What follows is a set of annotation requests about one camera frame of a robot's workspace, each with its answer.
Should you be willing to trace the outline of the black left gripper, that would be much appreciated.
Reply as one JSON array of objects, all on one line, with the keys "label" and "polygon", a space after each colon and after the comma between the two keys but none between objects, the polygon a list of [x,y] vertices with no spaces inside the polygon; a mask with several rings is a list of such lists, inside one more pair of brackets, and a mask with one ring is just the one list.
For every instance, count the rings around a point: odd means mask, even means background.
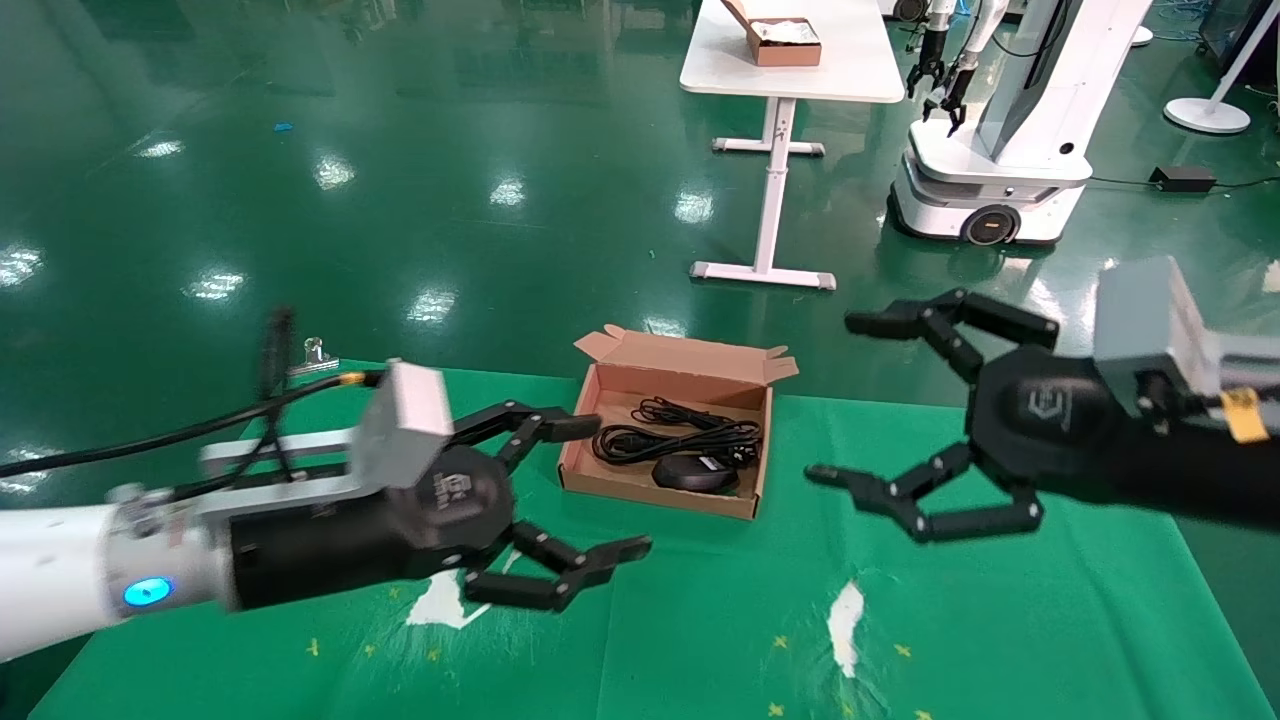
[{"label": "black left gripper", "polygon": [[[579,550],[515,521],[513,471],[538,443],[590,439],[596,414],[504,401],[454,421],[451,447],[410,488],[230,520],[236,606],[270,607],[466,568],[463,596],[479,603],[563,612],[618,566],[652,551],[649,536]],[[475,448],[509,434],[495,457]],[[507,544],[552,573],[488,570]]]}]

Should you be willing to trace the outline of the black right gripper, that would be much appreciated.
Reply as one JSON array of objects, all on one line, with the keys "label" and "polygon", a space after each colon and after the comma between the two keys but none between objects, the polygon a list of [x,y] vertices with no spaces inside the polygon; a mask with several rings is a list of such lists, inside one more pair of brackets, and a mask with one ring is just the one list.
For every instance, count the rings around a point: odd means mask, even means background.
[{"label": "black right gripper", "polygon": [[[961,324],[1014,342],[986,363]],[[1276,439],[1238,443],[1228,430],[1174,423],[1166,433],[1130,416],[1088,357],[1050,354],[1059,324],[969,290],[895,300],[878,313],[847,313],[851,334],[924,340],[973,386],[972,443],[954,443],[886,480],[831,465],[805,468],[818,486],[847,491],[856,510],[893,520],[918,544],[1030,533],[1044,509],[1034,489],[1094,505],[1125,505],[1181,518],[1276,532]],[[928,514],[920,500],[977,464],[1011,488],[1005,505]]]}]

